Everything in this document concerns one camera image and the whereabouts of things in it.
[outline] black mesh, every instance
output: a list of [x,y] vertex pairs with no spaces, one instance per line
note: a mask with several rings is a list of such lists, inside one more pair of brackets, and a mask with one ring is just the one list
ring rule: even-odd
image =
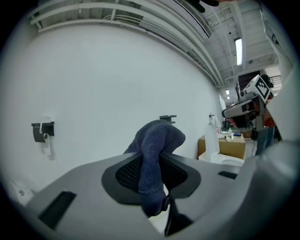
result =
[[[117,181],[124,187],[138,193],[138,184],[141,176],[141,168],[143,164],[143,156],[139,156],[130,163],[127,163],[116,172]],[[188,174],[175,164],[159,156],[159,166],[162,181],[170,191],[172,188],[183,183]]]
[[186,171],[164,159],[162,156],[159,156],[159,166],[162,181],[169,191],[188,178]]
[[116,172],[117,181],[124,187],[138,193],[138,184],[141,176],[141,168],[143,164],[143,156],[139,156],[130,163],[122,166]]

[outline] cardboard box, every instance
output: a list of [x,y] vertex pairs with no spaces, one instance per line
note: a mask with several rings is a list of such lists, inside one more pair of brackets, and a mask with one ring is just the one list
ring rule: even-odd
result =
[[[220,153],[231,157],[244,159],[246,142],[242,136],[233,137],[231,142],[226,139],[219,139]],[[198,141],[198,157],[205,152],[205,138],[202,136]]]

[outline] black cable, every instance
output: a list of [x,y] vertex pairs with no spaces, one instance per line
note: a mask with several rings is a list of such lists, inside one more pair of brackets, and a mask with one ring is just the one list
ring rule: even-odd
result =
[[[255,145],[255,141],[253,141],[253,149],[254,149],[254,145]],[[253,149],[252,149],[251,156],[253,155]]]

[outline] sticker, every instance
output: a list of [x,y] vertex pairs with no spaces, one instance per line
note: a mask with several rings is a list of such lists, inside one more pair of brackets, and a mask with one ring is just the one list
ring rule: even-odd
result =
[[261,78],[259,78],[257,83],[255,84],[255,87],[259,90],[259,92],[263,96],[263,98],[266,99],[266,97],[269,93],[267,84]]

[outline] ceiling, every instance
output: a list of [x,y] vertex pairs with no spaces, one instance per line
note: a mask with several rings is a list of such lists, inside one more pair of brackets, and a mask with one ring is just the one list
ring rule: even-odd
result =
[[[197,12],[184,0],[41,0],[27,14],[39,32],[69,24],[115,24],[150,34],[193,61],[228,104],[238,76],[274,66],[278,59],[263,31],[253,0],[202,3]],[[234,39],[242,38],[243,63],[236,64]],[[236,101],[232,95],[230,102]]]

